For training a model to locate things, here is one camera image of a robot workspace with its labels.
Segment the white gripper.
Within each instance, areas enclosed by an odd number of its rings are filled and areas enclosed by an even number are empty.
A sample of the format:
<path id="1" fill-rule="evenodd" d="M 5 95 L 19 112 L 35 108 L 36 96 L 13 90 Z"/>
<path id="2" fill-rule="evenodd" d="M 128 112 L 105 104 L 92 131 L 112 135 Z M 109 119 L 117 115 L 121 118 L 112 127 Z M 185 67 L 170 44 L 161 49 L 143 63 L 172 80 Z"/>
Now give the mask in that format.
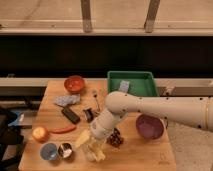
<path id="1" fill-rule="evenodd" d="M 126 114 L 116 115 L 111 113 L 108 109 L 104 109 L 98 117 L 90 123 L 90 131 L 84 130 L 75 141 L 75 147 L 79 148 L 90 139 L 90 132 L 92 136 L 98 140 L 109 137 L 114 128 L 126 117 Z M 105 141 L 95 141 L 93 144 L 93 152 L 97 162 L 105 159 L 103 153 Z"/>

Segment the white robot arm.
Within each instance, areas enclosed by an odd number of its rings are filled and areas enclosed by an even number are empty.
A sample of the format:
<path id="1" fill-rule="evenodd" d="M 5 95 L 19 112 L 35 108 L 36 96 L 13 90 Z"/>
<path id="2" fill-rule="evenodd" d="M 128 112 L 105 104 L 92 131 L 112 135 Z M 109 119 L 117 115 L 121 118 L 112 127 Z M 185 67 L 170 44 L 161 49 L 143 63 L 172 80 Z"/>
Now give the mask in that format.
<path id="1" fill-rule="evenodd" d="M 183 125 L 213 132 L 213 98 L 211 97 L 137 97 L 120 91 L 109 93 L 105 107 L 75 141 L 89 161 L 105 159 L 103 145 L 113 129 L 129 113 L 139 112 L 165 118 Z"/>

